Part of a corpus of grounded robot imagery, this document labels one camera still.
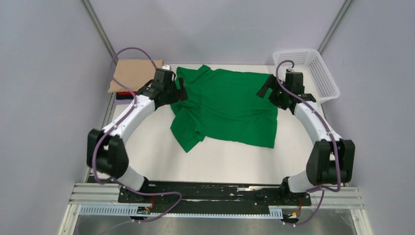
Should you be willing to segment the green t shirt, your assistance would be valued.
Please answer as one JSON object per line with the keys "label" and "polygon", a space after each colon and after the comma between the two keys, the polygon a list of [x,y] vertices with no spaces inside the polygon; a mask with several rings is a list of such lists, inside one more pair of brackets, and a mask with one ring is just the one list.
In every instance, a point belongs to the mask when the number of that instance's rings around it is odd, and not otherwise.
{"label": "green t shirt", "polygon": [[204,138],[273,148],[278,109],[256,93],[267,73],[178,67],[188,99],[172,104],[170,129],[185,152]]}

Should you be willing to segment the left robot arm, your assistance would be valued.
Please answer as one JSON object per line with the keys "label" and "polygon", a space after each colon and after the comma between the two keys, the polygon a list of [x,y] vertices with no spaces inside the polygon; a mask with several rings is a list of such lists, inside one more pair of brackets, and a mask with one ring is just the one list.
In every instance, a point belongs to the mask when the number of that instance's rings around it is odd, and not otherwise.
{"label": "left robot arm", "polygon": [[183,78],[169,65],[155,70],[154,78],[140,88],[133,101],[111,123],[92,129],[87,137],[87,165],[132,189],[131,196],[145,202],[150,196],[146,178],[129,165],[125,144],[139,125],[159,107],[187,100]]}

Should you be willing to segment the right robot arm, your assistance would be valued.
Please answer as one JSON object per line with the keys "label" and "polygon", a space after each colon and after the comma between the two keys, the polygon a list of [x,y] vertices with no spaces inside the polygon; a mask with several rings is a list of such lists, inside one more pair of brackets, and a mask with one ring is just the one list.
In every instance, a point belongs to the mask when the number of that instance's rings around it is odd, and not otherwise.
{"label": "right robot arm", "polygon": [[285,81],[270,75],[257,92],[263,98],[271,90],[269,101],[283,110],[290,110],[305,128],[313,144],[305,171],[284,179],[279,197],[292,204],[299,193],[327,189],[337,192],[352,178],[355,144],[337,134],[318,112],[316,99],[306,94],[303,74],[287,70]]}

